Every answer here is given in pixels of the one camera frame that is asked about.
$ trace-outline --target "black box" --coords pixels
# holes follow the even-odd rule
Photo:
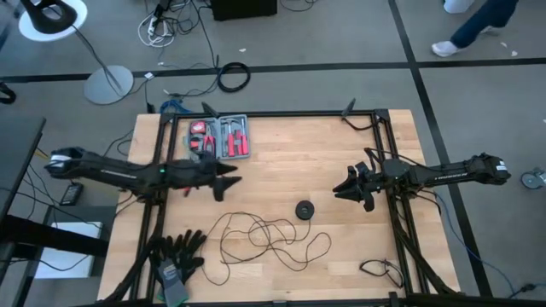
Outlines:
[[[211,0],[214,20],[231,20],[276,14],[276,0]]]

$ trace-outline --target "desk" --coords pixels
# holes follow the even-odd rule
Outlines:
[[[0,187],[10,190],[0,189],[0,224],[8,214],[15,192],[38,146],[44,124],[43,118],[0,114],[0,144],[8,148],[0,152]],[[10,260],[14,251],[14,243],[4,242],[0,246],[0,260]],[[7,268],[5,262],[0,263],[0,284]]]
[[[108,243],[69,231],[34,223],[25,218],[8,214],[12,201],[29,166],[32,155],[42,135],[45,119],[19,114],[0,114],[0,284],[2,284],[8,261],[12,258],[36,259],[41,247],[48,246],[69,252],[82,252],[103,257]],[[46,213],[46,221],[51,207]],[[33,273],[28,265],[26,278],[15,296],[15,304],[22,305],[30,288],[28,277]]]
[[[399,153],[424,162],[411,112],[390,110],[389,114]],[[289,251],[302,259],[309,240],[323,231],[332,238],[329,253],[299,273],[286,269],[268,253],[251,263],[232,265],[231,277],[221,287],[211,284],[202,270],[198,270],[187,285],[190,302],[386,298],[389,292],[404,295],[404,291],[387,278],[373,277],[358,270],[358,265],[367,259],[386,258],[398,263],[386,194],[375,194],[375,210],[367,213],[361,204],[335,199],[332,193],[332,188],[346,179],[348,165],[363,160],[368,162],[363,148],[376,147],[374,132],[354,131],[340,121],[339,116],[307,115],[250,116],[252,156],[227,162],[239,167],[233,176],[242,176],[242,181],[226,192],[221,203],[214,201],[209,188],[192,190],[188,198],[183,197],[182,191],[170,190],[163,235],[183,234],[186,229],[208,232],[220,216],[233,211],[248,211],[266,220],[287,218],[303,235],[307,222],[296,218],[294,207],[300,200],[310,200],[316,209],[311,219],[310,238],[294,244]],[[351,120],[356,125],[370,124],[370,116],[353,116]],[[173,159],[181,159],[186,154],[182,143],[188,123],[188,119],[178,121]],[[129,154],[131,162],[146,164],[152,160],[159,124],[159,115],[138,116]],[[167,128],[162,142],[162,160],[166,159],[169,136],[170,129]],[[381,141],[387,144],[386,137]],[[124,200],[127,195],[122,194],[119,199]],[[448,286],[458,289],[436,206],[417,199],[411,201],[411,209],[423,256]],[[143,212],[143,206],[135,205],[116,218],[98,298],[105,298],[112,292],[135,259]],[[156,212],[152,214],[152,225]],[[250,223],[248,219],[238,218],[232,223],[232,229],[247,230]],[[221,231],[222,228],[215,230],[203,249],[204,268],[215,281],[221,281],[227,274],[226,268],[219,263]],[[310,249],[310,256],[322,253],[326,243],[318,240]],[[247,244],[246,236],[234,238],[229,247],[236,248],[241,256],[249,257],[256,252]],[[148,263],[142,272],[140,298],[145,297]],[[418,292],[414,269],[410,270],[410,276],[414,291]]]

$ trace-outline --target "blue jeans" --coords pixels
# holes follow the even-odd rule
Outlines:
[[[457,48],[466,48],[488,26],[505,27],[519,0],[487,0],[487,2],[451,37]]]

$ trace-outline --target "black puck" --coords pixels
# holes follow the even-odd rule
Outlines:
[[[315,214],[315,206],[308,200],[301,200],[296,206],[296,216],[300,220],[307,221]]]

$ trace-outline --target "lamp base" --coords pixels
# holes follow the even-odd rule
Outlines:
[[[84,85],[84,96],[89,101],[107,105],[125,98],[133,88],[135,79],[131,71],[119,65],[107,67],[119,83],[119,87],[111,79],[107,79],[104,69],[93,72]]]

